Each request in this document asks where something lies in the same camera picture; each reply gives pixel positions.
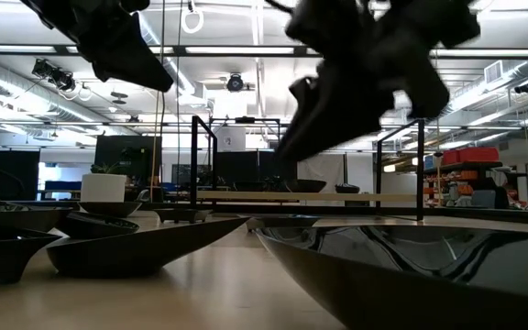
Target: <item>ventilation duct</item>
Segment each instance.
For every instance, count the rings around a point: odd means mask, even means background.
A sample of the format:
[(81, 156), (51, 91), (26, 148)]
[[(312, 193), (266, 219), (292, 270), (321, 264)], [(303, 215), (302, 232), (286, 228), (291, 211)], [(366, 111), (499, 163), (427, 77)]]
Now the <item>ventilation duct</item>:
[[(152, 31), (152, 28), (146, 21), (146, 18), (142, 13), (139, 13), (139, 27), (142, 34), (142, 38), (149, 45), (160, 45), (161, 41), (158, 36)], [(165, 57), (162, 66), (166, 72), (170, 75), (174, 83), (178, 84), (178, 90), (180, 94), (194, 94), (194, 85), (190, 82), (187, 77), (181, 72), (176, 65), (176, 61), (173, 58)]]
[[(75, 102), (65, 100), (57, 93), (34, 84), (2, 67), (0, 67), (0, 96), (21, 102), (19, 107), (41, 113), (42, 116), (45, 116), (47, 112), (55, 112), (58, 114), (58, 118), (70, 118), (71, 121), (104, 122), (108, 120), (104, 116), (98, 115)], [(126, 127), (115, 126), (110, 127), (110, 129), (117, 135), (137, 134)]]
[(454, 93), (442, 111), (447, 116), (492, 96), (490, 92), (528, 79), (528, 60), (499, 60), (484, 70), (484, 76)]

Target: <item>glossy black bowl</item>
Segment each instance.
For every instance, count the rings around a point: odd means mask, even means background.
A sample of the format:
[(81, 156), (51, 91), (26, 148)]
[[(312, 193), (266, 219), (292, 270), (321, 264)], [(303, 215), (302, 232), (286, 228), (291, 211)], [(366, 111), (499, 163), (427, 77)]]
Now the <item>glossy black bowl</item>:
[(174, 221), (178, 224), (180, 221), (188, 221), (191, 224), (195, 222), (205, 222), (207, 216), (212, 210), (197, 210), (197, 209), (156, 209), (154, 210), (160, 217), (160, 221)]
[(76, 241), (48, 248), (59, 274), (81, 278), (147, 276), (238, 228), (246, 218), (182, 225), (135, 234)]
[(18, 282), (32, 256), (59, 238), (32, 230), (0, 228), (0, 284)]
[(266, 186), (265, 182), (234, 182), (234, 189), (238, 192), (264, 192)]
[(350, 329), (528, 327), (528, 233), (410, 225), (256, 232)]
[(248, 231), (265, 227), (307, 227), (313, 226), (319, 219), (319, 216), (312, 215), (266, 214), (252, 216), (246, 221), (246, 226)]
[(107, 215), (72, 212), (60, 220), (56, 228), (71, 238), (95, 239), (133, 234), (139, 225)]
[(319, 180), (287, 180), (286, 187), (292, 193), (319, 193), (327, 182)]
[(23, 205), (0, 206), (0, 227), (35, 230), (46, 233), (66, 218), (70, 208)]
[(136, 212), (142, 203), (138, 202), (79, 202), (79, 205), (90, 214), (114, 217), (129, 217)]
[(359, 187), (353, 184), (347, 184), (347, 183), (336, 184), (335, 192), (336, 193), (359, 193)]

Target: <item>red container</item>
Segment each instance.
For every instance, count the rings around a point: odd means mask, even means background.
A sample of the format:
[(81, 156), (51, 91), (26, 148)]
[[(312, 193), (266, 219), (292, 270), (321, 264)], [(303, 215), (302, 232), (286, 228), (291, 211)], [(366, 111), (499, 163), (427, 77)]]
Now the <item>red container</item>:
[(441, 165), (450, 165), (459, 163), (459, 153), (457, 150), (444, 151), (444, 159)]
[(458, 162), (493, 162), (499, 161), (499, 151), (491, 147), (463, 148), (457, 151)]

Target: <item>black metal frame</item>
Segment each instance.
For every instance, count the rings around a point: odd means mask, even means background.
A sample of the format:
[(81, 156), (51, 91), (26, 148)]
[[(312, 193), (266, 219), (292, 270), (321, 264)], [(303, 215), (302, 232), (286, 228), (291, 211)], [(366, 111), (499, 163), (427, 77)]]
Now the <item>black metal frame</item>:
[[(424, 164), (423, 164), (423, 156), (424, 156), (424, 143), (425, 143), (425, 120), (424, 119), (415, 119), (411, 123), (402, 126), (400, 128), (395, 129), (394, 131), (390, 132), (386, 137), (381, 138), (378, 140), (377, 145), (377, 152), (376, 152), (376, 193), (380, 194), (382, 193), (382, 142), (387, 140), (388, 138), (393, 137), (400, 131), (404, 130), (405, 128), (413, 127), (414, 125), (417, 125), (418, 131), (418, 138), (417, 138), (417, 159), (419, 162), (417, 163), (417, 221), (423, 221), (424, 219), (424, 205), (423, 205), (423, 180), (424, 180)], [(381, 202), (376, 202), (376, 213), (380, 213), (380, 207)]]
[(201, 120), (198, 115), (194, 115), (191, 121), (191, 191), (190, 191), (190, 202), (191, 208), (195, 208), (197, 205), (197, 167), (198, 163), (198, 152), (199, 152), (199, 125), (201, 125), (207, 134), (213, 139), (213, 166), (211, 167), (211, 181), (213, 190), (217, 190), (217, 137), (215, 133), (207, 126), (207, 124)]

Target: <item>black cable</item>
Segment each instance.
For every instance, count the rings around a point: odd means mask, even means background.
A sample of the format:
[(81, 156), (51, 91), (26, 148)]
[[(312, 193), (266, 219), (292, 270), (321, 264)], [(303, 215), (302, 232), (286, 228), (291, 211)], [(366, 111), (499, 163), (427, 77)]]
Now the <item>black cable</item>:
[(294, 11), (294, 8), (291, 8), (291, 7), (287, 6), (287, 5), (279, 4), (275, 0), (264, 0), (264, 1), (266, 1), (269, 5), (275, 7), (276, 9), (278, 9), (281, 12), (284, 12), (284, 13), (292, 15), (292, 12)]

